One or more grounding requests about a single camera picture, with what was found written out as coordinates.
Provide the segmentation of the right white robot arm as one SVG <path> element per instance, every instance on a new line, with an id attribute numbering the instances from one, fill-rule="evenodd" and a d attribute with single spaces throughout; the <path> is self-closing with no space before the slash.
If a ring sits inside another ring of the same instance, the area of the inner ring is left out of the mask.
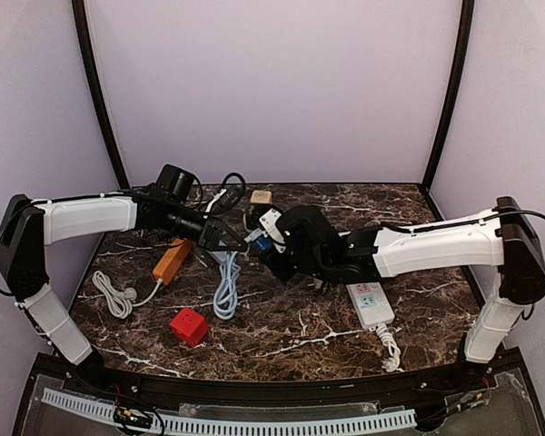
<path id="1" fill-rule="evenodd" d="M 272 241 L 263 263 L 283 281 L 300 273 L 351 285 L 439 268 L 496 268 L 462 352 L 464 361 L 483 364 L 493 359 L 524 310 L 545 296 L 545 260 L 529 221 L 533 214 L 503 196 L 494 208 L 472 216 L 413 226 L 380 223 L 339 233 L 313 205 L 284 213 L 269 205 L 258 224 Z"/>

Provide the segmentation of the light blue power strip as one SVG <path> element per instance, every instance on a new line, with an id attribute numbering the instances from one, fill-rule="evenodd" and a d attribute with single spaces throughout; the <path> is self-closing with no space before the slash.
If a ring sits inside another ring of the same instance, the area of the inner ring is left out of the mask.
<path id="1" fill-rule="evenodd" d="M 226 263 L 228 260 L 228 253 L 226 251 L 208 252 L 208 254 L 218 263 Z"/>

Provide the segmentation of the black front rail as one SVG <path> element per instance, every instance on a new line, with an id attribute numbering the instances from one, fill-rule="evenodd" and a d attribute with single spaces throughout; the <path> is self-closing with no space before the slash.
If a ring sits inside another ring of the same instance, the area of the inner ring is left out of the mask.
<path id="1" fill-rule="evenodd" d="M 520 362 L 517 351 L 503 351 L 489 365 L 454 363 L 414 372 L 329 381 L 202 381 L 99 368 L 80 374 L 61 358 L 40 353 L 32 372 L 54 377 L 82 393 L 142 402 L 175 410 L 183 403 L 224 406 L 318 406 L 376 401 L 381 406 L 428 408 L 452 394 L 497 385 L 492 378 Z"/>

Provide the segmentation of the blue cube socket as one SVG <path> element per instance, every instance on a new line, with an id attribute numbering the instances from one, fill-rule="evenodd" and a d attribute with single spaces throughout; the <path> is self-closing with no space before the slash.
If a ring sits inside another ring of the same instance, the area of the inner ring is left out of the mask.
<path id="1" fill-rule="evenodd" d="M 269 237 L 262 235 L 253 242 L 253 246 L 258 253 L 262 253 L 273 248 L 274 243 Z"/>

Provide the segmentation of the beige cube socket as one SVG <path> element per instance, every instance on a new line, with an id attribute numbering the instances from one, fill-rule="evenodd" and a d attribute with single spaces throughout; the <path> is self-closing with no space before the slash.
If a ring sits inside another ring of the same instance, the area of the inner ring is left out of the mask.
<path id="1" fill-rule="evenodd" d="M 273 193 L 268 190 L 254 190 L 250 197 L 250 204 L 272 204 Z"/>

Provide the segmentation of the left black frame post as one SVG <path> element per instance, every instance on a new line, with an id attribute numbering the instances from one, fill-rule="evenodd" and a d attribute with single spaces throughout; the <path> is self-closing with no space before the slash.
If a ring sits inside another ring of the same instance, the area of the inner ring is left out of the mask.
<path id="1" fill-rule="evenodd" d="M 104 97 L 104 90 L 97 70 L 94 46 L 88 24 L 86 2 L 84 0 L 72 0 L 71 5 L 75 31 L 84 66 L 84 74 L 91 95 L 96 120 L 104 141 L 104 148 L 113 169 L 114 179 L 120 188 L 126 189 L 130 187 L 130 184 L 114 135 L 114 129 Z"/>

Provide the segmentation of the white power strip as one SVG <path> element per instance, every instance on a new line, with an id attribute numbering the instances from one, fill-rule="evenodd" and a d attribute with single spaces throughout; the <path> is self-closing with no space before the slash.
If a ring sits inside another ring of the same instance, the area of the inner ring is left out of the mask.
<path id="1" fill-rule="evenodd" d="M 346 290 L 364 330 L 393 322 L 395 315 L 380 283 L 347 284 Z"/>

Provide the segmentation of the red cube socket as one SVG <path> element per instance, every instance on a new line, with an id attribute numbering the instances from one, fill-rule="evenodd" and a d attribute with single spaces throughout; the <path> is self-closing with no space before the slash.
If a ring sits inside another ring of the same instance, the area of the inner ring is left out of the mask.
<path id="1" fill-rule="evenodd" d="M 191 308 L 182 308 L 170 322 L 173 334 L 191 347 L 202 342 L 209 332 L 206 319 Z"/>

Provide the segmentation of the right black frame post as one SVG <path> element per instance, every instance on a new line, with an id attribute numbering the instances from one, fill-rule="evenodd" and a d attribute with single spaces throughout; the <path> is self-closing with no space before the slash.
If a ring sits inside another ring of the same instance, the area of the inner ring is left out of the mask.
<path id="1" fill-rule="evenodd" d="M 440 165 L 444 145 L 446 144 L 446 139 L 450 130 L 452 116 L 458 99 L 461 78 L 468 52 L 474 9 L 474 0 L 463 0 L 461 2 L 461 13 L 458 23 L 456 44 L 453 51 L 447 89 L 441 108 L 441 116 L 434 136 L 431 153 L 421 181 L 421 187 L 426 192 L 429 192 L 433 186 L 433 182 Z"/>

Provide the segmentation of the black frame post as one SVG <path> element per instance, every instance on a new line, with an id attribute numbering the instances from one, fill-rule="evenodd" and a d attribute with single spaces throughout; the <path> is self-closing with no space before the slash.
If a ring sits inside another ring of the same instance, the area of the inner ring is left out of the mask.
<path id="1" fill-rule="evenodd" d="M 434 136 L 431 153 L 421 181 L 421 187 L 426 192 L 429 192 L 433 186 L 433 182 L 440 165 L 444 145 L 446 144 L 446 139 L 450 130 L 452 116 L 458 99 L 461 78 L 468 52 L 474 9 L 474 0 L 463 0 L 461 2 L 461 13 L 458 23 L 456 44 L 453 51 L 447 89 L 441 108 L 441 116 Z"/>
<path id="2" fill-rule="evenodd" d="M 104 141 L 104 148 L 113 169 L 114 179 L 120 188 L 126 189 L 130 187 L 130 184 L 114 135 L 114 129 L 104 97 L 104 90 L 97 70 L 94 46 L 88 24 L 86 2 L 84 0 L 72 0 L 71 5 L 75 31 L 84 66 L 84 74 L 91 95 L 96 120 Z"/>

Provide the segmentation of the orange power strip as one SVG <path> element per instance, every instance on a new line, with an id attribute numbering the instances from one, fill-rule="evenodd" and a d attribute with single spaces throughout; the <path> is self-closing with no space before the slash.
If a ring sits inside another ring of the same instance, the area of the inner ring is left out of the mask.
<path id="1" fill-rule="evenodd" d="M 181 268 L 192 247 L 193 243 L 189 240 L 174 239 L 172 245 L 154 267 L 154 279 L 162 285 L 168 285 Z"/>

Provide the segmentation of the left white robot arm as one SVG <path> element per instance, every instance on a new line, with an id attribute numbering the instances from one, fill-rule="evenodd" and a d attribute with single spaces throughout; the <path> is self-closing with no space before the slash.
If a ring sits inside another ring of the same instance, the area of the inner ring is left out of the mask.
<path id="1" fill-rule="evenodd" d="M 190 208 L 152 183 L 144 188 L 56 200 L 13 196 L 0 224 L 0 274 L 4 296 L 15 299 L 55 349 L 76 367 L 100 366 L 91 345 L 52 289 L 45 265 L 47 246 L 96 233 L 160 230 L 206 251 L 244 252 L 246 241 L 221 218 Z"/>

